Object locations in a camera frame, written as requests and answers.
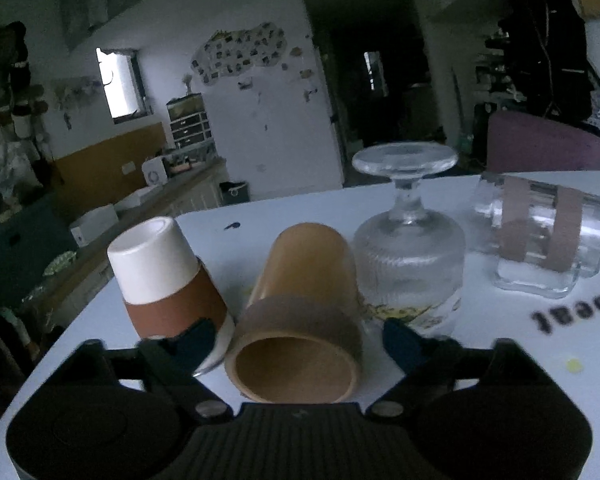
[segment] white table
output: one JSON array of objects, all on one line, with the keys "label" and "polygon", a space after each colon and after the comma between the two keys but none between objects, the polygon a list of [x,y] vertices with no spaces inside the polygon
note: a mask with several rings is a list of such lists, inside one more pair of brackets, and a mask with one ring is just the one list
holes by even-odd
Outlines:
[{"label": "white table", "polygon": [[[525,176],[600,195],[600,172]],[[467,203],[476,183],[475,176],[426,180],[422,183],[425,206],[448,212],[458,209]],[[350,240],[365,219],[392,206],[394,195],[391,184],[381,184],[194,212],[179,217],[178,222],[195,252],[208,266],[230,310],[238,314],[270,246],[282,230],[298,222],[321,222],[336,228]],[[224,230],[234,222],[240,222],[240,228]],[[594,444],[581,478],[600,480],[600,312],[589,320],[577,319],[568,327],[554,322],[551,335],[541,333],[530,318],[535,311],[548,315],[552,306],[573,306],[577,301],[590,301],[600,295],[600,273],[589,280],[580,280],[564,300],[551,301],[494,288],[487,282],[484,264],[483,256],[467,257],[462,293],[464,314],[453,336],[474,348],[490,348],[499,337],[517,340],[589,419]],[[4,414],[0,421],[0,479],[17,479],[5,445],[5,433],[13,415],[60,363],[82,341],[90,338],[102,339],[108,348],[131,348],[138,341],[115,280],[69,326]],[[584,370],[577,374],[569,372],[566,362],[570,358],[579,359]],[[365,366],[362,386],[354,398],[363,408],[402,377],[377,340],[367,338],[365,362],[374,362],[375,366]],[[223,367],[204,376],[202,382],[234,411],[244,401]]]}]

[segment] white cup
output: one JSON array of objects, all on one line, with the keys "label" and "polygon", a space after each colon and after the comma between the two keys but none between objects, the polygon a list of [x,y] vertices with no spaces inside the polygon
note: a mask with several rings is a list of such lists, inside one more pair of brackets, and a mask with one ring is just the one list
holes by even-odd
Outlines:
[{"label": "white cup", "polygon": [[141,338],[174,337],[207,318],[216,327],[216,345],[196,375],[222,360],[234,321],[173,218],[152,218],[132,227],[112,241],[107,254]]},{"label": "white cup", "polygon": [[13,119],[13,128],[16,131],[16,135],[19,139],[29,139],[31,136],[31,116],[30,115],[14,115],[11,116]]}]

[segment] tan cup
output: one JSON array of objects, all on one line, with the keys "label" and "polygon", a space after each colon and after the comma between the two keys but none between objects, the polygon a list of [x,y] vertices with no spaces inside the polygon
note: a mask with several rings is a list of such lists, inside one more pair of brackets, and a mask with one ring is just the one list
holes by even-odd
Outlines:
[{"label": "tan cup", "polygon": [[224,366],[250,399],[339,402],[362,368],[355,265],[342,236],[298,224],[276,239]]},{"label": "tan cup", "polygon": [[107,254],[141,338],[174,337],[207,318],[216,327],[216,345],[196,374],[222,360],[234,322],[173,218],[152,218],[132,227],[112,241]]}]

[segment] screw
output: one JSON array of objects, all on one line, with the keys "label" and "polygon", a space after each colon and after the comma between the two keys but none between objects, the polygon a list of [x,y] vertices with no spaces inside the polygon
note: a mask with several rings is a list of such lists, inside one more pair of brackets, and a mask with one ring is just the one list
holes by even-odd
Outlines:
[{"label": "screw", "polygon": [[371,407],[371,413],[382,418],[390,418],[399,416],[404,413],[404,408],[401,404],[392,400],[380,400]]},{"label": "screw", "polygon": [[221,400],[203,400],[196,405],[198,415],[203,418],[214,418],[222,415],[227,409],[227,405]]}]

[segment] wine glass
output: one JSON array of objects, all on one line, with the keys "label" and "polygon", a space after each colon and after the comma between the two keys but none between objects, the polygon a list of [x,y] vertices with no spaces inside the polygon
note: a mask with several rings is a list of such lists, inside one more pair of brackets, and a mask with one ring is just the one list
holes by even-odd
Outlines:
[{"label": "wine glass", "polygon": [[358,287],[376,319],[395,317],[424,335],[449,335],[460,306],[465,242],[460,226],[424,209],[427,174],[452,168],[458,154],[435,142],[396,142],[358,152],[353,167],[389,177],[394,207],[365,221],[353,241]]}]

